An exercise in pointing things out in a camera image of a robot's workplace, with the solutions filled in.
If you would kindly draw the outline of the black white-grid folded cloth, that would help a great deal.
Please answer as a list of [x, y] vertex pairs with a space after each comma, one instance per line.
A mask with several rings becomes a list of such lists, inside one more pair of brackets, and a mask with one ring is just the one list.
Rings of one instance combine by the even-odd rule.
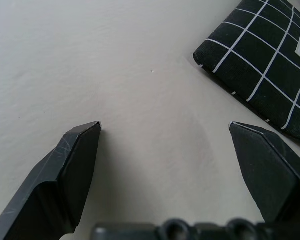
[[300, 12], [288, 0], [241, 0], [193, 59], [266, 122], [300, 141]]

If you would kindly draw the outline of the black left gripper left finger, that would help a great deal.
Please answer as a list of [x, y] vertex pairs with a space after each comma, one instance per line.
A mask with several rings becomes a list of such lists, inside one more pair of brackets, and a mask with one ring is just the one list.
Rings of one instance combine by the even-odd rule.
[[0, 215], [0, 240], [60, 240], [79, 225], [101, 134], [99, 121], [66, 132]]

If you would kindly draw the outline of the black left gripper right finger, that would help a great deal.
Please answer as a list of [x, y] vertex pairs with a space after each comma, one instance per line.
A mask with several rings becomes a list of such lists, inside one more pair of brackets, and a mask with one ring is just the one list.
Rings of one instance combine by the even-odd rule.
[[300, 157], [274, 132], [231, 122], [244, 182], [267, 223], [300, 223]]

